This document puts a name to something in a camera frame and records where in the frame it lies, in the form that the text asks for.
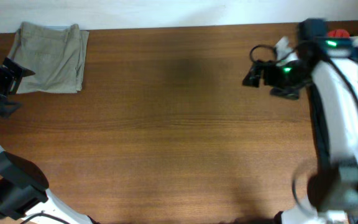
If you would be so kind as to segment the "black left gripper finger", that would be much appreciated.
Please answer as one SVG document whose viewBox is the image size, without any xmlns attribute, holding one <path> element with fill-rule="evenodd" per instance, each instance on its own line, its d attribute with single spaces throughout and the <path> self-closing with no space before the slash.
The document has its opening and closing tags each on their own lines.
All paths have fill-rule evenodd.
<svg viewBox="0 0 358 224">
<path fill-rule="evenodd" d="M 5 58 L 2 65 L 9 71 L 12 77 L 12 84 L 9 87 L 10 95 L 15 95 L 17 93 L 19 85 L 24 77 L 35 75 L 35 72 L 32 70 L 22 67 L 9 58 Z"/>
<path fill-rule="evenodd" d="M 10 117 L 10 115 L 16 112 L 21 106 L 21 103 L 13 101 L 0 102 L 0 117 Z"/>
</svg>

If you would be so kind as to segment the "khaki shorts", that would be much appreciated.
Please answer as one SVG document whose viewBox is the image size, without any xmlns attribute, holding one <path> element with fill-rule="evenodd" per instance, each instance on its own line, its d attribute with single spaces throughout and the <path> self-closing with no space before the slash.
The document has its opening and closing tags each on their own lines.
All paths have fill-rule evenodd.
<svg viewBox="0 0 358 224">
<path fill-rule="evenodd" d="M 81 91 L 89 35 L 78 24 L 51 29 L 23 22 L 8 57 L 35 74 L 22 79 L 17 93 Z"/>
</svg>

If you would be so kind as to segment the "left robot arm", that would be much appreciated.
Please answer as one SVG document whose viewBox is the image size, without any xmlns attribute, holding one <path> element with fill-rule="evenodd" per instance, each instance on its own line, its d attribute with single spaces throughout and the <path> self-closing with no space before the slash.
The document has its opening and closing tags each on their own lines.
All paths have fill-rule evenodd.
<svg viewBox="0 0 358 224">
<path fill-rule="evenodd" d="M 0 64 L 0 117 L 8 118 L 21 104 L 9 101 L 24 77 L 34 72 L 9 58 Z M 4 150 L 0 145 L 0 220 L 22 223 L 96 224 L 55 196 L 45 174 L 33 162 Z"/>
</svg>

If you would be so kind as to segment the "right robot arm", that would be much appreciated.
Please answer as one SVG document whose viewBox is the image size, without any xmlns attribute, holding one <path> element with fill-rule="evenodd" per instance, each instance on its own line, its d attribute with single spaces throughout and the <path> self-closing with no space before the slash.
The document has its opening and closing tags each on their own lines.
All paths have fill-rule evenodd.
<svg viewBox="0 0 358 224">
<path fill-rule="evenodd" d="M 278 212 L 272 223 L 358 223 L 358 43 L 330 35 L 323 19 L 298 24 L 298 45 L 272 46 L 273 60 L 252 60 L 243 85 L 271 88 L 297 100 L 309 94 L 317 172 L 304 199 Z"/>
</svg>

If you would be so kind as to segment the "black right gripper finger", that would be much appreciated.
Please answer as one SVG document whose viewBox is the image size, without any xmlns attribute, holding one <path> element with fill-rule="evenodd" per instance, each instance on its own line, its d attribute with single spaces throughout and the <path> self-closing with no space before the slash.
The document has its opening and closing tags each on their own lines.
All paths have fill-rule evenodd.
<svg viewBox="0 0 358 224">
<path fill-rule="evenodd" d="M 249 86 L 258 88 L 260 85 L 260 79 L 262 78 L 262 72 L 264 70 L 263 63 L 256 61 L 252 64 L 248 74 L 242 81 L 243 86 Z"/>
<path fill-rule="evenodd" d="M 272 88 L 270 90 L 270 94 L 272 96 L 284 98 L 286 100 L 298 100 L 300 96 L 299 90 L 294 90 L 291 88 L 289 89 Z"/>
</svg>

